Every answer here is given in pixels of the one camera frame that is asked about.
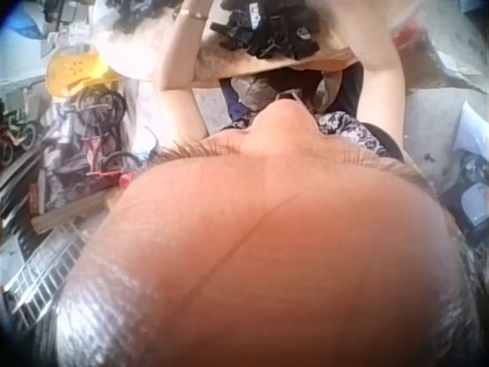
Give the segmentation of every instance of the eyebrow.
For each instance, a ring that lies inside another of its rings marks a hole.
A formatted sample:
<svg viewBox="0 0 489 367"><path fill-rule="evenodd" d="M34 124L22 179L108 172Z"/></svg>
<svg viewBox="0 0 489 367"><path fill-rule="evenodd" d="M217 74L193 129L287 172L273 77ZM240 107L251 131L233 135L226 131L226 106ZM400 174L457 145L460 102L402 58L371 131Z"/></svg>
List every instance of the eyebrow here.
<svg viewBox="0 0 489 367"><path fill-rule="evenodd" d="M421 190L436 202L439 201L434 184L423 173L418 171L416 167L393 158L383 158L377 155L373 157L372 154L365 153L370 153L370 151L359 150L353 151L352 154L345 153L342 163L354 164L393 174L413 185L418 190ZM150 156L146 167L143 167L140 173L144 173L154 166L171 161L205 157L225 157L238 154L240 154L239 150L233 146L216 144L214 142L208 142L205 145L202 142L197 142L188 145L177 145L174 148L159 148Z"/></svg>

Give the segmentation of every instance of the wooden plank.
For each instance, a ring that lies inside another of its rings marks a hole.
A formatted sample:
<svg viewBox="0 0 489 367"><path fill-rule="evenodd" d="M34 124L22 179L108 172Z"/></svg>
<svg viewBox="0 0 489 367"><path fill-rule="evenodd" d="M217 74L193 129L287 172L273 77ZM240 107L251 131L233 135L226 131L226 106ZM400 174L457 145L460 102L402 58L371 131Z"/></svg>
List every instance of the wooden plank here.
<svg viewBox="0 0 489 367"><path fill-rule="evenodd" d="M59 209L52 210L42 216L36 216L31 219L34 231L37 233L46 232L50 229L59 227L92 209L99 207L103 208L105 205L105 196L109 195L112 190L113 189L103 190L92 196L77 200L74 203L69 203Z"/></svg>

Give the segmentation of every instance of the red object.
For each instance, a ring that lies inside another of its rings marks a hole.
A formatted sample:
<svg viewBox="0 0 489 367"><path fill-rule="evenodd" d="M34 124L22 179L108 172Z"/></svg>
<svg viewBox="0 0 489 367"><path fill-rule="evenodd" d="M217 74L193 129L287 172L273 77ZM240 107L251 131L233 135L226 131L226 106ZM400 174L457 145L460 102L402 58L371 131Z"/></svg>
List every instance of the red object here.
<svg viewBox="0 0 489 367"><path fill-rule="evenodd" d="M119 189L127 190L129 185L131 185L132 179L134 176L132 174L123 174L119 177Z"/></svg>
<svg viewBox="0 0 489 367"><path fill-rule="evenodd" d="M406 45L414 42L422 34L416 19L409 21L403 30L394 38L397 48L403 48Z"/></svg>

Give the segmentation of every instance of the bicycle wheel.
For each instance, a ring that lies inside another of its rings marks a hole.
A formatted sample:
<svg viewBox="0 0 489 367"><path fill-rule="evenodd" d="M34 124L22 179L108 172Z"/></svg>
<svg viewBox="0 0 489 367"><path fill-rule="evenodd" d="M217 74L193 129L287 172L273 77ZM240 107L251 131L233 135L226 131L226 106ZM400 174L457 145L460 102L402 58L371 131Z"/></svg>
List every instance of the bicycle wheel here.
<svg viewBox="0 0 489 367"><path fill-rule="evenodd" d="M29 151L37 140L37 127L33 122L29 122L22 129L22 138L24 138L21 143L22 149Z"/></svg>
<svg viewBox="0 0 489 367"><path fill-rule="evenodd" d="M93 110L95 121L100 126L120 124L127 110L124 97L112 90L97 96L95 104L101 106Z"/></svg>
<svg viewBox="0 0 489 367"><path fill-rule="evenodd" d="M2 141L2 168L10 166L14 161L14 145L7 140Z"/></svg>
<svg viewBox="0 0 489 367"><path fill-rule="evenodd" d="M89 86L78 93L76 97L73 97L73 102L78 105L80 110L78 117L83 126L85 126L87 122L90 124L96 123L94 121L95 116L92 110L87 108L95 105L97 98L108 91L110 91L110 89L103 84L99 86Z"/></svg>
<svg viewBox="0 0 489 367"><path fill-rule="evenodd" d="M128 151L115 151L102 162L102 172L118 171L121 174L134 171L142 166L141 160Z"/></svg>

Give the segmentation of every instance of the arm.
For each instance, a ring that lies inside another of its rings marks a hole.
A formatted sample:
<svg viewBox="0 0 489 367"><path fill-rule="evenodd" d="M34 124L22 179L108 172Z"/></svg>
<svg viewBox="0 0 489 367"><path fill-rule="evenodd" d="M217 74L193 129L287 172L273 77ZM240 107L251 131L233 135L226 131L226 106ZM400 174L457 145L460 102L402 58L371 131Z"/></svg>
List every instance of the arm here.
<svg viewBox="0 0 489 367"><path fill-rule="evenodd" d="M182 9L191 14L208 15L211 6L212 0L185 0ZM179 15L154 74L160 114L169 135L167 145L201 140L209 134L192 91L205 26L202 19Z"/></svg>
<svg viewBox="0 0 489 367"><path fill-rule="evenodd" d="M328 0L345 40L364 67L357 119L376 125L403 146L406 84L389 31L367 0Z"/></svg>

